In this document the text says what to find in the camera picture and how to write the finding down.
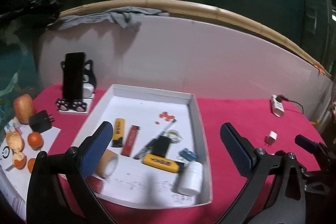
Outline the black plug adapter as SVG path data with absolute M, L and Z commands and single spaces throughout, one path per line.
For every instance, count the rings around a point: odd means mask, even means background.
M 29 126 L 33 132 L 43 133 L 52 128 L 54 117 L 42 110 L 29 118 Z

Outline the grey cloth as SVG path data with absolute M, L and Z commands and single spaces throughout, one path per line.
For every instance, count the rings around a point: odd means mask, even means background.
M 123 29 L 137 32 L 146 16 L 170 16 L 170 14 L 158 9 L 126 6 L 86 15 L 68 15 L 51 23 L 49 29 L 62 31 L 80 24 L 95 24 L 107 21 L 117 24 Z

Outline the white usb charger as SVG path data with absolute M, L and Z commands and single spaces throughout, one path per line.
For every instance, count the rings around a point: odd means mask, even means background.
M 274 131 L 270 131 L 268 135 L 264 138 L 264 142 L 268 146 L 272 146 L 276 142 L 277 137 L 278 135 Z

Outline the black gel pen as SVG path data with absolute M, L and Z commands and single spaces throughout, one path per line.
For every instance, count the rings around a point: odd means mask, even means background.
M 149 143 L 147 143 L 144 147 L 142 147 L 142 149 L 133 157 L 133 159 L 135 160 L 140 160 L 142 159 L 146 153 L 148 153 L 152 148 L 153 146 L 155 145 L 155 142 L 157 141 L 157 139 L 160 137 L 160 136 L 163 136 L 165 135 L 165 133 L 168 132 L 168 130 L 176 123 L 176 119 L 173 119 L 164 129 L 163 131 L 157 135 L 155 138 L 151 139 L 151 141 Z

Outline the red apple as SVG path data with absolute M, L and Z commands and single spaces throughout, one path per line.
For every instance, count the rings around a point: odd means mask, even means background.
M 15 116 L 22 124 L 29 124 L 29 119 L 35 114 L 33 99 L 29 94 L 23 94 L 13 103 Z

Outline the black usb charger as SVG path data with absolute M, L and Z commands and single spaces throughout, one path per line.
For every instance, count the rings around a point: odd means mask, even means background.
M 171 144 L 171 139 L 167 136 L 160 136 L 154 143 L 151 149 L 151 154 L 158 157 L 166 157 L 167 151 L 169 150 Z

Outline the peeled tangerine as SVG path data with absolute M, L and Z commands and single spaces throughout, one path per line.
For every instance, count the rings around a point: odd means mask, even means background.
M 18 132 L 8 132 L 6 134 L 6 143 L 15 153 L 22 152 L 25 146 L 24 140 Z

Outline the orange tangerine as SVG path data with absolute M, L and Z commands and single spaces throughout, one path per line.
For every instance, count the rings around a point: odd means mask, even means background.
M 41 134 L 38 133 L 38 132 L 30 133 L 27 137 L 27 141 L 28 141 L 29 146 L 33 150 L 39 150 L 44 145 L 44 140 L 43 140 Z

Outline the blue binder clip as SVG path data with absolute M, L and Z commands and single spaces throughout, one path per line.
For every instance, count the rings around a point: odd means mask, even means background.
M 198 155 L 193 151 L 190 151 L 187 148 L 179 151 L 177 159 L 183 163 L 195 161 L 198 158 Z

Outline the yellow lighter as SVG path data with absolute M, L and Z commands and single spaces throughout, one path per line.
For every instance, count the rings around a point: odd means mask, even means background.
M 153 154 L 147 154 L 143 158 L 142 163 L 170 173 L 182 173 L 185 168 L 185 164 L 183 162 L 173 161 Z
M 125 132 L 125 120 L 117 118 L 114 122 L 112 147 L 121 148 L 123 144 L 123 134 Z

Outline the black cat phone stand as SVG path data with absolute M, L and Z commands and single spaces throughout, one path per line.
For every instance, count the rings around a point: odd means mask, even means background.
M 93 61 L 84 52 L 68 53 L 60 63 L 63 71 L 62 97 L 55 102 L 59 111 L 85 113 L 96 90 Z

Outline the brown tape roll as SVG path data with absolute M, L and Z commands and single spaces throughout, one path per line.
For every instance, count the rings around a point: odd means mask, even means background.
M 118 155 L 106 149 L 102 155 L 94 174 L 100 178 L 108 178 L 112 175 L 118 164 Z

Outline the white paper sheet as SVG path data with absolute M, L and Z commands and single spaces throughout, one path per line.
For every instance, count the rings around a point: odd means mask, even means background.
M 21 124 L 13 118 L 5 125 L 5 139 L 1 141 L 1 193 L 9 206 L 23 219 L 26 220 L 26 201 L 31 172 L 29 162 L 36 158 L 40 150 L 33 150 L 27 141 L 32 133 L 29 125 Z M 6 143 L 8 132 L 21 134 L 25 146 L 22 152 L 15 153 Z

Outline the black smartphone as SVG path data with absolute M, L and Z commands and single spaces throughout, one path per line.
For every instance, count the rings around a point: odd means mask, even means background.
M 62 62 L 63 98 L 69 104 L 83 98 L 84 62 L 84 52 L 67 53 Z

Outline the bamboo rim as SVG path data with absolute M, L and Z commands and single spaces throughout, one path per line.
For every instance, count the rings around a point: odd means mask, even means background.
M 217 23 L 221 22 L 230 24 L 234 27 L 241 28 L 244 31 L 250 31 L 254 34 L 262 36 L 263 38 L 270 39 L 271 42 L 280 44 L 285 47 L 285 49 L 293 52 L 298 57 L 313 65 L 325 76 L 329 78 L 331 77 L 331 74 L 317 60 L 311 57 L 311 55 L 306 53 L 286 36 L 255 20 L 215 6 L 177 0 L 112 0 L 74 7 L 62 11 L 59 17 L 63 18 L 70 15 L 86 15 L 126 6 L 159 9 L 173 15 L 185 16 L 187 18 L 195 17 L 202 21 L 213 20 Z

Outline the red lighter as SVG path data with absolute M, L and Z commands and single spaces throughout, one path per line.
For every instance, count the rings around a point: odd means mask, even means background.
M 139 126 L 136 126 L 136 125 L 131 126 L 129 133 L 127 135 L 127 138 L 126 138 L 125 145 L 121 151 L 122 156 L 130 157 L 139 130 L 140 130 Z

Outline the white power strip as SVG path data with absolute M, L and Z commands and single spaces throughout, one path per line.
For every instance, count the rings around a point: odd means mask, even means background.
M 284 116 L 284 107 L 281 102 L 278 102 L 277 96 L 272 94 L 270 98 L 271 112 L 276 117 L 281 118 Z

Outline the white cardboard tray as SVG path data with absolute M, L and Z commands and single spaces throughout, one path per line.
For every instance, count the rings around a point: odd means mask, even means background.
M 213 200 L 209 153 L 195 97 L 127 85 L 112 85 L 73 140 L 79 146 L 102 122 L 123 119 L 134 141 L 108 145 L 116 154 L 99 198 L 135 209 L 207 205 Z

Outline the white pill bottle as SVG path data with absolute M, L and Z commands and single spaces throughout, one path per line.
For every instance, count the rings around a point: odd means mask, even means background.
M 177 192 L 185 196 L 197 196 L 201 193 L 203 184 L 203 165 L 197 161 L 191 161 L 181 174 L 177 186 Z

